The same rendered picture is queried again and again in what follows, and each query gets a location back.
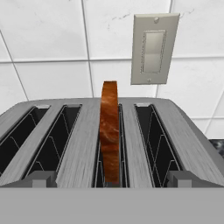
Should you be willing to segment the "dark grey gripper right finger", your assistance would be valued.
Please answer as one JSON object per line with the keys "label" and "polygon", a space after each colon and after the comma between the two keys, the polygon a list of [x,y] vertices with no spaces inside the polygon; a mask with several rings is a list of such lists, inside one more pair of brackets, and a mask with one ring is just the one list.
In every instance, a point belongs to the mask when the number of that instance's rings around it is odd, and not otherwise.
{"label": "dark grey gripper right finger", "polygon": [[177,188],[220,188],[221,185],[198,178],[190,171],[169,171],[168,186]]}

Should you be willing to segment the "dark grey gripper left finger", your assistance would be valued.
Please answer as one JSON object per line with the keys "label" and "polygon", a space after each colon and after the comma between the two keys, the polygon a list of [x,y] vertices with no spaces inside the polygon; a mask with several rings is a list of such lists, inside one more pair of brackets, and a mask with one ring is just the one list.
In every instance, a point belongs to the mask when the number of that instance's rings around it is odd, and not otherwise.
{"label": "dark grey gripper left finger", "polygon": [[57,186],[56,178],[55,171],[34,171],[22,180],[2,185],[2,188],[51,188]]}

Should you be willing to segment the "silver four-slot toaster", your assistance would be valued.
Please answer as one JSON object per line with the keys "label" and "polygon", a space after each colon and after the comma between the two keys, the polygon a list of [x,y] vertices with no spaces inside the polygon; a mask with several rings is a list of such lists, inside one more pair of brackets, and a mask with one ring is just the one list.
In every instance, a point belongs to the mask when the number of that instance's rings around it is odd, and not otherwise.
{"label": "silver four-slot toaster", "polygon": [[[101,101],[20,102],[0,115],[0,187],[35,171],[55,171],[58,188],[111,187],[100,142]],[[224,187],[224,160],[175,103],[121,98],[119,184],[169,187],[169,171],[189,171]]]}

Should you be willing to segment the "brown toasted bread slice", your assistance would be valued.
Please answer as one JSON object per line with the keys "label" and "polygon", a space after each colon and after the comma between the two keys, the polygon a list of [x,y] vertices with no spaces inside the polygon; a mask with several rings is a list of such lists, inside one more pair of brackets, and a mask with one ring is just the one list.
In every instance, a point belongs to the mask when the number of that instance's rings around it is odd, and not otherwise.
{"label": "brown toasted bread slice", "polygon": [[119,115],[117,82],[105,81],[101,91],[100,142],[105,181],[119,184]]}

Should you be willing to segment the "beige wall light switch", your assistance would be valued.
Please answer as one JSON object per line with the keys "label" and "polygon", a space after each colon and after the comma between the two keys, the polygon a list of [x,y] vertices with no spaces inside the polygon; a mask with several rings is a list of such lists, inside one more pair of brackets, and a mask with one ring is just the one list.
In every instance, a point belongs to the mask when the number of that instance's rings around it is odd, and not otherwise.
{"label": "beige wall light switch", "polygon": [[179,18],[179,13],[134,16],[131,85],[167,82]]}

